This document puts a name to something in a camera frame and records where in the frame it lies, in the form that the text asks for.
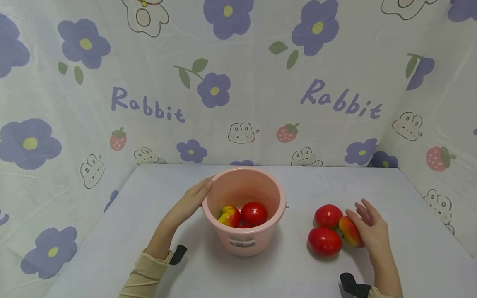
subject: red and yellow mango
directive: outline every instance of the red and yellow mango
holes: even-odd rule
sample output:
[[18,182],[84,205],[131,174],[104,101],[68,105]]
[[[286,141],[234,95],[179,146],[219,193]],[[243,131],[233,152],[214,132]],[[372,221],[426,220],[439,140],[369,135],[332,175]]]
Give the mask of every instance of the red and yellow mango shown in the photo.
[[240,212],[234,206],[225,206],[221,210],[218,221],[226,226],[238,227],[240,224]]
[[338,227],[343,233],[346,242],[348,242],[352,247],[364,247],[364,243],[361,240],[358,229],[348,216],[344,216],[340,219]]

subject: white table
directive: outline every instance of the white table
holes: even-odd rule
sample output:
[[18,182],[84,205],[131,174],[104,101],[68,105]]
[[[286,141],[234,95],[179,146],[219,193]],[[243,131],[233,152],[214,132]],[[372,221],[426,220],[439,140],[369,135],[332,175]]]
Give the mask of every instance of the white table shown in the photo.
[[[160,219],[191,185],[230,166],[142,165],[80,246],[48,298],[116,297]],[[169,267],[157,297],[348,297],[339,276],[373,284],[365,249],[323,262],[307,247],[314,211],[353,208],[367,198],[389,224],[404,296],[475,298],[477,265],[397,169],[263,166],[282,183],[290,205],[270,246],[242,258],[227,253],[202,210],[177,231],[172,248],[188,252]]]

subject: hand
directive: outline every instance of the hand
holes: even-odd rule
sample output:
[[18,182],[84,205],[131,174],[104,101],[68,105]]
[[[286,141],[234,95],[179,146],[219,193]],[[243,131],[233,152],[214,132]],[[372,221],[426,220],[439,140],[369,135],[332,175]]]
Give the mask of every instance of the hand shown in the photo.
[[346,215],[353,221],[360,233],[364,246],[369,252],[369,257],[373,266],[378,262],[385,262],[391,257],[391,245],[389,243],[388,225],[383,220],[376,208],[365,199],[363,205],[355,203],[356,212],[347,209]]
[[166,214],[164,220],[174,226],[179,226],[191,217],[201,206],[213,184],[213,177],[202,180],[186,191],[184,196]]

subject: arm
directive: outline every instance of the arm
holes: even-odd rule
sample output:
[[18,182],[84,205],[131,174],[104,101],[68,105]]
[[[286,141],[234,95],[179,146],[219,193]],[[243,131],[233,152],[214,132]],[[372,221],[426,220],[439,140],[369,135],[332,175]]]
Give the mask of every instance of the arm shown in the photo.
[[361,239],[369,252],[374,268],[374,286],[383,295],[403,298],[401,281],[397,272],[389,243],[388,225],[379,212],[365,199],[363,205],[356,203],[356,212],[346,210],[346,214],[358,229]]
[[211,177],[186,191],[186,194],[161,220],[149,245],[136,261],[119,298],[152,298],[172,259],[169,251],[177,228],[191,217],[212,187]]

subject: beige sleeve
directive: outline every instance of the beige sleeve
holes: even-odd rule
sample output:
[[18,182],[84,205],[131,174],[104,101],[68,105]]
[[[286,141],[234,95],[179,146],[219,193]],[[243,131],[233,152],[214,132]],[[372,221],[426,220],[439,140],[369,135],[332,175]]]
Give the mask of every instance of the beige sleeve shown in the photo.
[[169,251],[165,260],[157,260],[143,251],[119,293],[119,298],[153,298],[172,256],[173,253]]
[[381,293],[379,292],[378,288],[372,287],[372,288],[371,288],[371,291],[369,291],[368,298],[393,298],[393,297],[381,295]]

